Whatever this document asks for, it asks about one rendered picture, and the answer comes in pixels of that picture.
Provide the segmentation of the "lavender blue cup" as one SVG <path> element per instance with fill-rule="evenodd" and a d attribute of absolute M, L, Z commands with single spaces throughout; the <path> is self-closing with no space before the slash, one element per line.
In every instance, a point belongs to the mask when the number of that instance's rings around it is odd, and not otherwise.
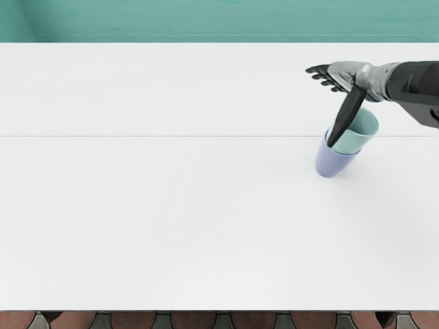
<path fill-rule="evenodd" d="M 342 172 L 352 161 L 357 157 L 365 143 L 365 136 L 358 134 L 352 130 L 347 130 L 343 133 L 340 141 L 348 145 L 348 149 L 355 149 L 356 152 L 352 154 L 341 154 L 334 149 L 327 146 L 327 138 L 329 130 L 324 134 L 322 142 L 319 146 L 315 168 L 316 171 L 323 177 L 332 178 Z"/>

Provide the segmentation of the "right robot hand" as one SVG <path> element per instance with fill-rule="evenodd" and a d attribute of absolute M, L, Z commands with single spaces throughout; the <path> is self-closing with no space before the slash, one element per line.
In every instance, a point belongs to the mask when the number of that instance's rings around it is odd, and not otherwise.
<path fill-rule="evenodd" d="M 390 101 L 387 83 L 398 62 L 375 66 L 367 62 L 339 61 L 305 69 L 321 85 L 330 86 L 333 92 L 347 94 L 337 114 L 327 146 L 333 147 L 354 121 L 363 101 Z"/>

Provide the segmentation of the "light green cup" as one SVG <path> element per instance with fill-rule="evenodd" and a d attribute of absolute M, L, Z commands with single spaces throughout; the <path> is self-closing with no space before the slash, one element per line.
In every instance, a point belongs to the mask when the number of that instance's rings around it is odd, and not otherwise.
<path fill-rule="evenodd" d="M 353 122 L 331 149 L 339 154 L 355 154 L 377 133 L 378 129 L 379 122 L 376 116 L 371 111 L 360 108 Z"/>

